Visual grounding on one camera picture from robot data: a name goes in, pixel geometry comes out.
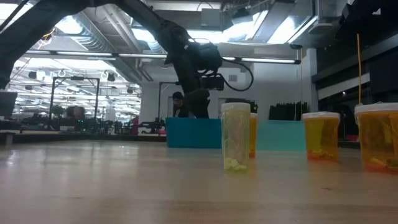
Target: desk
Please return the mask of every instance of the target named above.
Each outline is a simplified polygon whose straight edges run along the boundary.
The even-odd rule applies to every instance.
[[[244,176],[218,149],[164,142],[76,141],[0,150],[0,217],[8,223],[396,223],[398,177],[303,152],[257,153]]]

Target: person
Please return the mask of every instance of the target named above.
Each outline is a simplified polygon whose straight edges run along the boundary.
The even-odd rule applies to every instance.
[[[176,91],[173,93],[174,103],[174,117],[175,118],[191,118],[193,115],[189,112],[188,108],[183,103],[184,96],[181,92]]]

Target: teal box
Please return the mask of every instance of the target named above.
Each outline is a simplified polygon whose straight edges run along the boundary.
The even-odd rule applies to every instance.
[[[257,128],[257,151],[305,151],[302,121],[260,121]]]
[[[166,118],[168,147],[221,149],[220,119]]]

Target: yellow translucent cup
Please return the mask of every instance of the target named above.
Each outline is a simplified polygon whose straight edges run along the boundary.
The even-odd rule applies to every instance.
[[[355,107],[366,170],[398,173],[398,103]]]
[[[340,115],[332,112],[303,114],[308,160],[338,160]]]
[[[221,105],[224,170],[246,172],[249,159],[250,104]]]
[[[250,114],[250,141],[249,141],[249,158],[256,156],[256,140],[257,140],[257,124],[259,118],[256,113]]]

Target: orange translucent container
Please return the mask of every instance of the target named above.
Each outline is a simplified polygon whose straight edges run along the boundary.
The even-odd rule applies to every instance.
[[[366,170],[398,174],[398,103],[355,107]]]
[[[307,159],[338,160],[338,124],[340,115],[331,112],[303,114]]]
[[[258,115],[256,113],[250,114],[250,141],[249,141],[249,158],[256,156],[256,141],[257,141],[257,123]]]

